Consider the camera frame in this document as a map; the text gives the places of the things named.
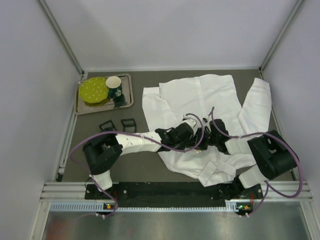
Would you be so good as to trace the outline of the black square frame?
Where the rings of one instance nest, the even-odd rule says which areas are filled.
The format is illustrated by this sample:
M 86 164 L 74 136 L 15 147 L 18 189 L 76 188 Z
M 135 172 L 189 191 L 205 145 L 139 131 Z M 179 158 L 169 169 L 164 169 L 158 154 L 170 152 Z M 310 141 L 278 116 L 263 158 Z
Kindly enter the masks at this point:
M 117 131 L 112 120 L 107 120 L 99 125 L 100 132 L 115 132 Z
M 127 133 L 136 133 L 137 132 L 137 124 L 134 118 L 124 118 L 121 119 L 122 129 Z

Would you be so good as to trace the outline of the black square frame right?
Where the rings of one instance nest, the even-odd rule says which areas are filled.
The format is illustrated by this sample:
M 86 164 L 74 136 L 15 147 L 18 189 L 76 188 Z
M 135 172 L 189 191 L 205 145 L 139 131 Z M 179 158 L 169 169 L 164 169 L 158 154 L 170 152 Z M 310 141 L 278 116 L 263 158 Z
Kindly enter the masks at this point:
M 122 129 L 127 133 L 136 133 L 137 132 L 137 124 L 134 118 L 124 118 L 121 119 Z

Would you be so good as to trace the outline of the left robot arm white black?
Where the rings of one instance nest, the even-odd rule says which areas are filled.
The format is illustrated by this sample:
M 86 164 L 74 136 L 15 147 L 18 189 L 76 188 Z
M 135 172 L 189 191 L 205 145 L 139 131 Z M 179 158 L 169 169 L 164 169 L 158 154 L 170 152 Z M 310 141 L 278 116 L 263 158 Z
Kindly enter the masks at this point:
M 105 191 L 113 185 L 110 169 L 120 156 L 139 152 L 206 150 L 208 128 L 199 127 L 194 131 L 194 126 L 192 121 L 186 120 L 177 127 L 157 128 L 145 133 L 106 134 L 102 131 L 100 136 L 82 146 L 90 177 L 97 183 L 99 191 Z

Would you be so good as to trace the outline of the green polka dot plate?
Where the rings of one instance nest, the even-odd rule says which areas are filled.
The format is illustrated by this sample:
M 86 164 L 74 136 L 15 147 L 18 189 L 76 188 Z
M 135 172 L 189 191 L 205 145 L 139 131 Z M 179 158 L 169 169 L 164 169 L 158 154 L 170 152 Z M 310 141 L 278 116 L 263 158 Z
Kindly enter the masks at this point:
M 106 80 L 104 77 L 93 77 L 81 83 L 78 90 L 81 100 L 88 104 L 98 104 L 106 100 L 109 92 Z

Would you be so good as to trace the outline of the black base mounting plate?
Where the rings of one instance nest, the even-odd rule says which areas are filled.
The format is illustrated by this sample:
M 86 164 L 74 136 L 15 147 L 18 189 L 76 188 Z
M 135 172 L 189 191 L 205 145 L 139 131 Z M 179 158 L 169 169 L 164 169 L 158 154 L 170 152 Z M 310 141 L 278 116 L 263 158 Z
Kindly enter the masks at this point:
M 199 182 L 119 182 L 106 192 L 115 198 L 121 208 L 184 208 L 224 207 L 226 200 L 244 199 L 246 202 L 259 199 L 258 187 L 241 193 L 233 190 L 232 184 L 222 183 L 204 187 Z

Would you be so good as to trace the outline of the white shirt garment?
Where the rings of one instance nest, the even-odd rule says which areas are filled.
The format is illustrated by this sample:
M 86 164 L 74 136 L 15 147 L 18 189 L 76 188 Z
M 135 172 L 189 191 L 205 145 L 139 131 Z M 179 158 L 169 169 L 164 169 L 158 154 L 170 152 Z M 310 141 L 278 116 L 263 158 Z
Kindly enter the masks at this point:
M 150 131 L 176 127 L 187 113 L 200 118 L 213 113 L 231 136 L 267 132 L 271 108 L 270 85 L 259 78 L 254 79 L 244 103 L 238 99 L 231 75 L 175 79 L 158 87 L 146 87 L 142 94 L 142 109 Z M 197 179 L 204 187 L 229 182 L 238 169 L 256 163 L 251 154 L 226 155 L 214 146 L 201 152 L 165 151 L 159 155 L 170 171 Z

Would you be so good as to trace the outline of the black square frame left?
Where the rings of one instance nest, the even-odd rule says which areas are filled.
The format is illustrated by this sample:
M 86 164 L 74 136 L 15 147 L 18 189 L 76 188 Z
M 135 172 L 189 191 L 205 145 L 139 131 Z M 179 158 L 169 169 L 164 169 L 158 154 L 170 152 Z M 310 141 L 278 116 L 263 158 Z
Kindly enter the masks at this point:
M 100 132 L 115 132 L 117 131 L 112 120 L 107 120 L 99 125 Z

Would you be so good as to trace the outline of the silver metal tray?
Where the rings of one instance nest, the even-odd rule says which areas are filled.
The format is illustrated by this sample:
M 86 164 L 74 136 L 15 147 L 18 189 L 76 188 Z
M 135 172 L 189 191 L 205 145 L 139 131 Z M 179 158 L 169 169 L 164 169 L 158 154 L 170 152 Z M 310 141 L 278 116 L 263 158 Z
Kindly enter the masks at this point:
M 117 77 L 121 84 L 115 89 L 106 85 L 108 76 L 92 77 L 78 82 L 75 87 L 74 113 L 85 115 L 132 106 L 134 96 L 131 76 L 123 73 Z

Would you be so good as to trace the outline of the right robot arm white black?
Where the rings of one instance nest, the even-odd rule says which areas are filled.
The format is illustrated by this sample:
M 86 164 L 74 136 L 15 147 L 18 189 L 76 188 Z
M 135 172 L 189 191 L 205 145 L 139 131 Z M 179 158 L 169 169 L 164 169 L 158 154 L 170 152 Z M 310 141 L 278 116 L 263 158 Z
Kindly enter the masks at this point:
M 230 136 L 222 119 L 209 122 L 209 145 L 228 155 L 253 157 L 253 166 L 234 177 L 232 196 L 241 194 L 261 182 L 273 180 L 298 166 L 300 161 L 276 130 Z

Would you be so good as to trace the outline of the white cup dark base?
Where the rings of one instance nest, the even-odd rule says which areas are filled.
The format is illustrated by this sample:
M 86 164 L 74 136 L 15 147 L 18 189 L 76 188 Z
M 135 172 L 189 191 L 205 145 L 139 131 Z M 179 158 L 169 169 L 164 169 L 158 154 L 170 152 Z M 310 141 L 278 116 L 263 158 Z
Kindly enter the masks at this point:
M 108 88 L 108 97 L 110 99 L 118 98 L 123 94 L 122 80 L 118 76 L 111 76 L 105 82 Z

